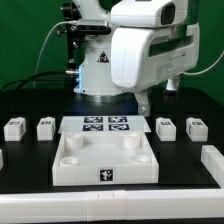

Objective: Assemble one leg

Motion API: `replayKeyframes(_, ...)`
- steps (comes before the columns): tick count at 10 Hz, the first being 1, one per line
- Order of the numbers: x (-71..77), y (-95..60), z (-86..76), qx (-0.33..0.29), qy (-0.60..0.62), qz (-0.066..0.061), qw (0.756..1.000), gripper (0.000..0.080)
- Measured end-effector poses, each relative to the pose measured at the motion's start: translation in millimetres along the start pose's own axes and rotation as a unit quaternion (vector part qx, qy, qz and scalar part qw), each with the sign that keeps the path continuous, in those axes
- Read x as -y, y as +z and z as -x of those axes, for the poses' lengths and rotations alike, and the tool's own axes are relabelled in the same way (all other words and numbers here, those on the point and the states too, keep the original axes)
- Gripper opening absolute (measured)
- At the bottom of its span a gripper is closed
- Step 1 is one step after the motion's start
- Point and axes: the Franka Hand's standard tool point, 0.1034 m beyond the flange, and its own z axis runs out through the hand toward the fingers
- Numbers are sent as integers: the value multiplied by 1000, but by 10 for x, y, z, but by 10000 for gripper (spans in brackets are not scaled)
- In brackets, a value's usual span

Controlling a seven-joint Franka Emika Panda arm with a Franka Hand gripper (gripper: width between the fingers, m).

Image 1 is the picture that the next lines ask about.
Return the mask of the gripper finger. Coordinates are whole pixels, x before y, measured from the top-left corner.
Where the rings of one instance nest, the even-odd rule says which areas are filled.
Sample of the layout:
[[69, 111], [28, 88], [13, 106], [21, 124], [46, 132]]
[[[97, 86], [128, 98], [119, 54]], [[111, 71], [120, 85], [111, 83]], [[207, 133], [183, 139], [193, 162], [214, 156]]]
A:
[[135, 98], [138, 103], [138, 114], [144, 117], [149, 117], [150, 103], [148, 98], [148, 91], [144, 90], [139, 93], [135, 93]]
[[176, 97], [177, 96], [177, 91], [180, 85], [180, 77], [175, 76], [170, 78], [167, 81], [167, 85], [164, 91], [164, 94], [166, 97]]

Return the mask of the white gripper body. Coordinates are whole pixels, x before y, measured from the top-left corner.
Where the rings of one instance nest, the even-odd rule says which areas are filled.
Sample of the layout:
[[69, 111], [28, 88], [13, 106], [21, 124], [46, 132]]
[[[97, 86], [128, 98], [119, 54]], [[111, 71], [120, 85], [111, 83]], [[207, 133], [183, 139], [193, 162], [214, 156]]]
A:
[[194, 68], [199, 54], [199, 25], [187, 27], [185, 38], [173, 38], [171, 28], [120, 27], [111, 45], [114, 85], [138, 93]]

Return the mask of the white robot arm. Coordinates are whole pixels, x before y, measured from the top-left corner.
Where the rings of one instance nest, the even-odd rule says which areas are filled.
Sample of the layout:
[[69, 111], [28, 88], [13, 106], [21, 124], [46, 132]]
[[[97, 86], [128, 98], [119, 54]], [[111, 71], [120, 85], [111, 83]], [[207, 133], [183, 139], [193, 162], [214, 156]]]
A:
[[73, 2], [87, 40], [75, 93], [94, 102], [132, 93], [143, 116], [149, 88], [166, 82], [165, 95], [177, 95], [181, 75], [198, 61], [199, 0], [121, 0], [110, 11], [99, 0]]

